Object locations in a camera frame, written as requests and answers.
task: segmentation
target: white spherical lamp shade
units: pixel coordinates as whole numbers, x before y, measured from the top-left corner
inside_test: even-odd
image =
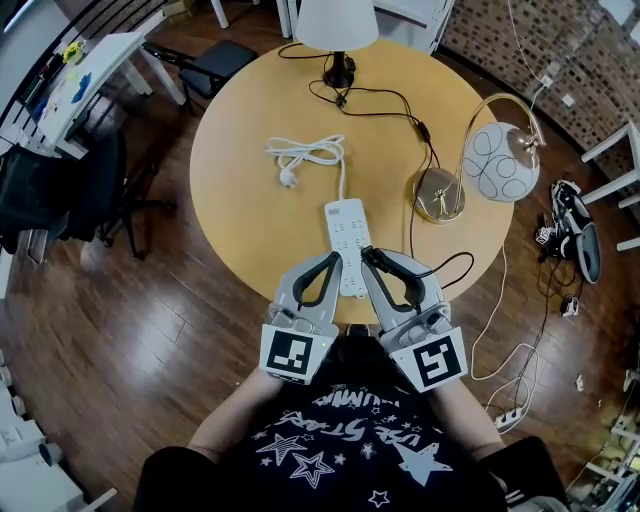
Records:
[[[305,45],[347,52],[378,39],[373,0],[302,0],[296,34]]]
[[[481,127],[469,140],[462,167],[468,181],[487,199],[513,202],[535,187],[540,174],[537,155],[518,147],[522,132],[507,123]]]

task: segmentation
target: desk lamp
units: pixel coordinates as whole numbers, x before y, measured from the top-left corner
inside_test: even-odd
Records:
[[[296,34],[301,43],[333,52],[333,66],[324,82],[335,89],[353,84],[355,66],[344,52],[369,46],[378,39],[373,0],[302,0]]]
[[[525,133],[508,123],[482,126],[469,137],[478,114],[495,100],[510,100],[527,114],[532,133]],[[498,93],[478,105],[464,136],[455,173],[429,169],[419,173],[414,182],[417,212],[430,222],[446,224],[464,210],[462,173],[487,199],[513,202],[526,196],[538,181],[540,159],[538,147],[546,146],[542,130],[529,107],[512,94]]]

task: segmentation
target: coiled white cable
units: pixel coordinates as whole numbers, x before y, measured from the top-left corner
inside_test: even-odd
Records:
[[[513,356],[516,354],[516,352],[518,351],[518,349],[520,347],[528,348],[528,349],[531,350],[531,352],[533,352],[535,354],[535,356],[536,356],[536,367],[535,367],[535,373],[534,373],[534,377],[533,377],[533,388],[532,389],[529,389],[529,383],[527,382],[527,379],[524,378],[524,376],[523,377],[518,376],[518,377],[516,377],[514,379],[511,379],[506,384],[503,384],[498,389],[496,389],[493,392],[493,394],[491,395],[491,397],[489,398],[489,401],[487,402],[485,410],[487,410],[489,408],[489,406],[491,405],[491,401],[495,398],[495,396],[500,391],[502,391],[504,388],[508,387],[509,385],[518,382],[519,380],[522,380],[522,382],[524,382],[525,388],[527,390],[527,398],[526,398],[526,400],[524,401],[524,404],[523,404],[524,411],[522,413],[522,417],[520,417],[520,419],[518,421],[516,421],[513,425],[509,426],[508,429],[501,431],[500,435],[506,434],[511,429],[515,428],[516,425],[518,423],[520,423],[524,419],[524,417],[527,415],[527,413],[529,412],[529,408],[531,407],[531,401],[533,400],[533,394],[535,393],[536,385],[538,384],[538,362],[540,360],[540,354],[538,353],[538,350],[535,347],[529,345],[528,343],[520,343],[516,348],[514,348],[511,351],[511,354],[509,354],[509,357],[507,357],[504,360],[504,362],[502,363],[500,368],[498,368],[493,373],[490,373],[489,375],[485,375],[483,377],[478,377],[478,376],[475,375],[475,373],[473,371],[474,368],[475,368],[475,360],[476,360],[476,346],[478,345],[478,342],[480,341],[480,339],[487,332],[487,329],[489,329],[489,325],[491,324],[491,320],[493,320],[493,316],[496,314],[496,311],[498,311],[498,308],[500,307],[500,303],[502,302],[502,296],[504,295],[504,285],[505,285],[505,282],[507,280],[507,255],[504,252],[504,245],[502,246],[502,258],[504,260],[504,274],[502,275],[502,285],[500,287],[500,297],[498,298],[498,302],[496,303],[495,307],[493,308],[493,311],[491,312],[491,315],[489,315],[489,320],[487,321],[487,325],[485,325],[484,329],[482,329],[482,332],[478,335],[478,337],[476,338],[476,341],[473,342],[473,345],[471,347],[471,378],[473,380],[475,380],[475,381],[482,381],[482,380],[490,379],[491,377],[495,377],[507,365],[507,363],[509,361],[511,361],[511,359],[513,358]]]
[[[293,174],[294,169],[304,160],[319,165],[340,164],[340,188],[338,197],[344,199],[346,188],[346,168],[344,163],[344,148],[341,145],[345,139],[344,135],[331,135],[326,139],[319,140],[312,144],[301,144],[281,137],[272,137],[267,141],[265,151],[277,157],[280,167],[280,183],[285,187],[294,188],[298,184],[298,178]],[[333,158],[321,158],[314,155],[317,151],[327,151]]]

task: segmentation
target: lamp arm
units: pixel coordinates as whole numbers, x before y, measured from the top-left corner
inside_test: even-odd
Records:
[[[513,94],[508,94],[503,92],[492,94],[491,96],[487,96],[484,100],[482,100],[482,102],[476,107],[475,111],[473,112],[473,115],[471,116],[471,121],[467,126],[467,131],[464,136],[464,144],[462,145],[462,152],[460,153],[460,159],[458,160],[458,167],[456,168],[456,175],[458,177],[458,191],[456,194],[455,211],[457,211],[458,205],[460,204],[460,193],[462,190],[462,163],[464,161],[464,151],[467,147],[467,144],[469,143],[469,136],[471,135],[473,124],[476,122],[476,119],[480,114],[480,112],[482,111],[482,109],[484,109],[484,107],[489,105],[489,103],[492,103],[496,100],[511,100],[514,103],[516,103],[524,111],[524,113],[527,114],[527,116],[529,117],[529,121],[531,122],[531,129],[533,130],[533,134],[531,135],[531,143],[534,144],[535,146],[542,146],[542,147],[547,145],[547,142],[544,138],[544,135],[542,134],[542,129],[540,128],[540,124],[538,123],[538,120],[533,115],[533,112],[531,112],[531,109],[527,106],[527,104],[524,101],[522,101],[517,96],[514,96]]]

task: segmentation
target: white power strip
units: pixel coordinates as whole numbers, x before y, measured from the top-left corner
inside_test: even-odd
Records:
[[[342,257],[340,295],[364,297],[367,288],[362,277],[360,251],[371,245],[367,218],[360,199],[343,199],[324,206],[331,248]]]
[[[522,418],[522,407],[516,407],[510,411],[507,411],[505,414],[501,414],[498,416],[494,423],[497,428],[508,427],[509,425],[513,425],[516,421]]]

